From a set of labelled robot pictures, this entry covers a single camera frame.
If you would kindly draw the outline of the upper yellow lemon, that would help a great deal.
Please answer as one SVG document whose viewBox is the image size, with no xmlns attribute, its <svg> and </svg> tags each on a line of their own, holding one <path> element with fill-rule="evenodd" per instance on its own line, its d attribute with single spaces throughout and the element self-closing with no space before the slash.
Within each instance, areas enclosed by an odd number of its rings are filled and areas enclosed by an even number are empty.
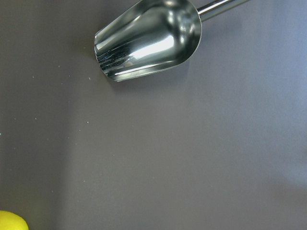
<svg viewBox="0 0 307 230">
<path fill-rule="evenodd" d="M 0 211 L 0 230 L 29 230 L 26 221 L 9 211 Z"/>
</svg>

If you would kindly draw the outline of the metal ice scoop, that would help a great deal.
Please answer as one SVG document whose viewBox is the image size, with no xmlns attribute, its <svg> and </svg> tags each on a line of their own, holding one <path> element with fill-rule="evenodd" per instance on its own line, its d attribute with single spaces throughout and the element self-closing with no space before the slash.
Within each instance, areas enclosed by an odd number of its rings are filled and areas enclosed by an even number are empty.
<svg viewBox="0 0 307 230">
<path fill-rule="evenodd" d="M 215 0 L 197 8 L 189 0 L 141 0 L 95 34 L 96 60 L 116 82 L 173 68 L 195 53 L 204 21 L 241 4 Z"/>
</svg>

